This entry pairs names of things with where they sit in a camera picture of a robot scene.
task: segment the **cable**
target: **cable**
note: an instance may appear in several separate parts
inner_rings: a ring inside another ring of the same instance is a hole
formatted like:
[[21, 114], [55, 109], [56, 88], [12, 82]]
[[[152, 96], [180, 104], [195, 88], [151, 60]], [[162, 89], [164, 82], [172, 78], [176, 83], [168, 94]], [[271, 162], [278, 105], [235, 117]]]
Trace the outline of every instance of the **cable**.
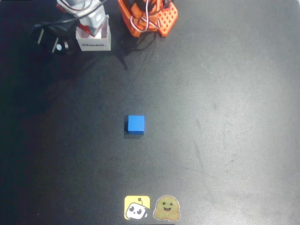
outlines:
[[160, 26], [161, 26], [160, 20], [159, 20], [159, 19], [158, 19], [158, 21], [157, 21], [157, 25], [156, 25], [155, 23], [153, 23], [153, 22], [150, 21], [150, 19], [149, 19], [149, 12], [148, 12], [148, 4], [149, 4], [149, 0], [146, 1], [146, 18], [141, 17], [141, 19], [142, 19], [144, 22], [146, 22], [146, 28], [145, 28], [145, 30], [140, 30], [140, 29], [135, 25], [135, 23], [133, 22], [133, 18], [134, 18], [134, 17], [133, 17], [133, 16], [130, 17], [130, 23], [131, 23], [131, 25], [134, 27], [134, 29], [136, 29], [137, 31], [139, 31], [139, 32], [141, 32], [141, 33], [144, 33], [144, 32], [146, 32], [146, 31], [148, 30], [149, 24], [152, 25], [153, 27], [155, 27], [156, 29], [160, 29]]
[[148, 12], [148, 5], [149, 5], [149, 0], [146, 1], [146, 28], [144, 30], [140, 30], [135, 23], [133, 22], [133, 15], [130, 17], [130, 23], [136, 29], [137, 31], [144, 33], [148, 30], [149, 28], [149, 12]]
[[167, 8], [167, 7], [169, 6], [169, 4], [170, 4], [171, 2], [173, 2], [173, 1], [174, 1], [174, 0], [169, 0], [169, 2], [168, 2], [167, 4], [165, 4], [159, 11], [156, 11], [156, 12], [154, 12], [154, 13], [150, 13], [150, 15], [155, 15], [155, 14], [161, 12], [163, 9]]
[[60, 1], [61, 1], [67, 8], [69, 8], [69, 9], [71, 9], [71, 10], [74, 10], [74, 11], [78, 11], [78, 12], [84, 11], [84, 10], [88, 9], [88, 8], [92, 5], [92, 2], [93, 2], [93, 0], [90, 0], [90, 4], [89, 4], [86, 8], [84, 8], [85, 2], [83, 2], [83, 7], [82, 7], [82, 9], [75, 9], [75, 8], [70, 7], [64, 0], [60, 0]]
[[56, 22], [41, 22], [40, 24], [34, 25], [33, 31], [35, 29], [42, 28], [42, 27], [48, 27], [48, 26], [52, 26], [52, 25], [58, 25], [58, 24], [69, 23], [69, 22], [73, 22], [73, 21], [76, 21], [76, 20], [80, 20], [80, 19], [85, 18], [86, 16], [92, 14], [96, 10], [98, 10], [106, 2], [107, 2], [107, 0], [103, 0], [102, 2], [100, 2], [100, 5], [98, 5], [96, 8], [94, 8], [92, 11], [90, 11], [89, 13], [87, 13], [85, 15], [82, 15], [80, 17], [75, 17], [75, 18], [72, 18], [72, 19], [61, 20], [61, 21], [56, 21]]
[[151, 22], [151, 21], [149, 21], [149, 23], [150, 23], [150, 25], [152, 25], [156, 29], [160, 29], [160, 20], [159, 19], [157, 21], [157, 25], [155, 23]]

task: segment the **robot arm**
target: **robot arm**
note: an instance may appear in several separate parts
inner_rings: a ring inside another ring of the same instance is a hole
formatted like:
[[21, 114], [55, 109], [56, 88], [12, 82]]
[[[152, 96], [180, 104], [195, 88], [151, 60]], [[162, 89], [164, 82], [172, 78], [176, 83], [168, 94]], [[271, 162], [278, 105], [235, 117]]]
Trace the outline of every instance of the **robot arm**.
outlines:
[[87, 35], [96, 36], [104, 23], [103, 3], [107, 0], [57, 0], [64, 12], [62, 20], [37, 24], [31, 31], [34, 42], [51, 53], [64, 55], [72, 52], [70, 30], [78, 26]]
[[88, 14], [80, 19], [79, 26], [92, 36], [96, 36], [105, 21], [105, 10], [99, 0], [57, 0], [57, 4], [77, 18]]

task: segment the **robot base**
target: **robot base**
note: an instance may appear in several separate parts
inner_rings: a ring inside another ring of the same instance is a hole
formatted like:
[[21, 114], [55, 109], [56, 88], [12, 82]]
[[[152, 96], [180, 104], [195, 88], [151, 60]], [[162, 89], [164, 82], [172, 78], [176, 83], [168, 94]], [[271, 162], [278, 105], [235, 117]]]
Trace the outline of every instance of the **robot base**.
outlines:
[[110, 51], [111, 50], [111, 31], [108, 24], [108, 16], [105, 17], [105, 22], [99, 29], [96, 36], [92, 36], [84, 30], [76, 27], [76, 39], [81, 51]]
[[[129, 29], [132, 36], [138, 38], [141, 35], [141, 32], [134, 29], [134, 27], [131, 25], [131, 23], [130, 23], [131, 13], [126, 6], [125, 0], [118, 0], [118, 3], [119, 3], [120, 10], [122, 12], [123, 20], [124, 20], [127, 28]], [[160, 6], [161, 3], [162, 3], [161, 0], [157, 0], [158, 6]], [[168, 34], [170, 33], [171, 29], [173, 28], [174, 24], [177, 21], [178, 10], [174, 6], [174, 4], [171, 2], [170, 8], [163, 9], [161, 12], [159, 12], [158, 17], [161, 22], [160, 29], [156, 29], [155, 27], [150, 25], [148, 28], [148, 31], [152, 31], [152, 32], [158, 31], [160, 33], [160, 35], [165, 38], [168, 36]], [[142, 30], [145, 29], [146, 22], [144, 22], [142, 20], [138, 20], [138, 19], [135, 19], [135, 22], [137, 23], [137, 27], [139, 27], [139, 29], [142, 29]]]

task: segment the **white box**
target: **white box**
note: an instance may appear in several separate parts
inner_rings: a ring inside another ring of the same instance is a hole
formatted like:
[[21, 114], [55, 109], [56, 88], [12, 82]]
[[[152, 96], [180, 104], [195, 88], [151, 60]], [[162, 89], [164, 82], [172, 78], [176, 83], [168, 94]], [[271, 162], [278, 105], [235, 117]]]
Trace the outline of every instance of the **white box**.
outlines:
[[108, 24], [108, 16], [98, 31], [98, 34], [93, 37], [84, 30], [76, 27], [76, 39], [81, 51], [110, 51], [111, 50], [111, 30]]

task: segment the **yellow sticker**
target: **yellow sticker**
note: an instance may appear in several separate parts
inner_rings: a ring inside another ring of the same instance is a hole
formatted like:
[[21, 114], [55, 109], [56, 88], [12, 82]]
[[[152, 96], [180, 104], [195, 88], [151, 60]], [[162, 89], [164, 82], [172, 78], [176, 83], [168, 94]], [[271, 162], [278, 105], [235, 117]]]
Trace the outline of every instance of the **yellow sticker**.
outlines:
[[158, 220], [180, 220], [180, 206], [178, 200], [171, 195], [160, 197], [155, 204], [153, 217]]
[[129, 195], [125, 198], [124, 217], [130, 219], [142, 219], [148, 216], [150, 198], [148, 196]]

